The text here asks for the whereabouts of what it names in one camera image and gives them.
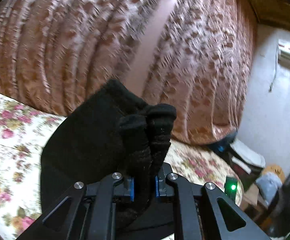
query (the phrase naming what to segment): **floral bedsheet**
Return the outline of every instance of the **floral bedsheet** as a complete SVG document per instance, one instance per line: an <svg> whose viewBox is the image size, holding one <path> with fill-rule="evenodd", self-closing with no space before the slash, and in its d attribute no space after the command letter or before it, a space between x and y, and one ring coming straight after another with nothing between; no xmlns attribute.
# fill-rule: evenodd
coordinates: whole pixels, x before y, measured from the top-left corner
<svg viewBox="0 0 290 240"><path fill-rule="evenodd" d="M0 235L3 239L17 238L41 215L40 154L65 119L0 94ZM165 161L174 172L191 182L212 181L222 190L226 176L236 176L213 152L174 140ZM241 199L239 182L236 204L239 205Z"/></svg>

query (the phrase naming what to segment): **black metal arm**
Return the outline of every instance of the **black metal arm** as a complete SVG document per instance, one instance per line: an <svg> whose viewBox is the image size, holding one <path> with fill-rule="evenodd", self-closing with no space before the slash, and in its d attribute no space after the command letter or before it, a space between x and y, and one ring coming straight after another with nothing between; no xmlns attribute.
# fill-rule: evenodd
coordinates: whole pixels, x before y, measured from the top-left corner
<svg viewBox="0 0 290 240"><path fill-rule="evenodd" d="M18 240L114 240L116 203L133 201L133 184L132 178L117 172L87 186L77 182ZM167 163L156 177L156 197L173 203L175 240L202 240L203 236L210 240L269 239L214 183L190 183L173 173ZM67 215L57 215L65 203ZM85 215L77 223L75 217L80 207ZM51 219L57 221L52 223L57 227L50 226Z"/></svg>

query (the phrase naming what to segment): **silver screw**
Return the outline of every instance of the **silver screw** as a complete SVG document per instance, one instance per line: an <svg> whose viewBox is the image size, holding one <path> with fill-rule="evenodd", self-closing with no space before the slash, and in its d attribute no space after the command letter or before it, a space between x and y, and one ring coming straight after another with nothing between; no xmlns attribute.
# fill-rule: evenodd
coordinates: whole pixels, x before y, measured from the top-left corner
<svg viewBox="0 0 290 240"><path fill-rule="evenodd" d="M76 189L81 189L83 186L84 186L84 183L82 183L81 181L76 182L74 184L74 188L76 188Z"/></svg>
<svg viewBox="0 0 290 240"><path fill-rule="evenodd" d="M207 182L206 183L206 187L210 190L214 189L216 187L216 185L212 182Z"/></svg>
<svg viewBox="0 0 290 240"><path fill-rule="evenodd" d="M169 179L175 180L178 178L178 175L176 173L170 173L167 175Z"/></svg>
<svg viewBox="0 0 290 240"><path fill-rule="evenodd" d="M113 179L120 179L120 178L121 178L121 173L119 173L119 172L114 172L114 173L112 174L112 178L113 178Z"/></svg>

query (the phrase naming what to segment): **folded black cloth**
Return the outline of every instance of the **folded black cloth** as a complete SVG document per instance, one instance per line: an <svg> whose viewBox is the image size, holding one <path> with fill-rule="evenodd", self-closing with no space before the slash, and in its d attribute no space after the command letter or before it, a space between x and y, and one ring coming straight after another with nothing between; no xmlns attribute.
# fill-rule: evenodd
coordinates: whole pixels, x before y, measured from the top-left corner
<svg viewBox="0 0 290 240"><path fill-rule="evenodd" d="M149 205L170 146L176 110L149 106L118 80L109 80L56 129L41 155L40 198L44 211L77 181L86 184L120 171L135 179L135 202L117 207L125 227Z"/></svg>

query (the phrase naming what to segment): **white wall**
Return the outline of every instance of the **white wall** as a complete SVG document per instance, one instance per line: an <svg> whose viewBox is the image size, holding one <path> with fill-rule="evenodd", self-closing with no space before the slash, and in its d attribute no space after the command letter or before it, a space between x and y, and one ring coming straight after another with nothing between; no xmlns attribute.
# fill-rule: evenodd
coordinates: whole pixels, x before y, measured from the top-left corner
<svg viewBox="0 0 290 240"><path fill-rule="evenodd" d="M275 71L278 39L290 41L290 32L258 26L256 51L248 84L246 105L238 138L277 164L285 175L290 172L290 70L278 66L272 92L269 85Z"/></svg>

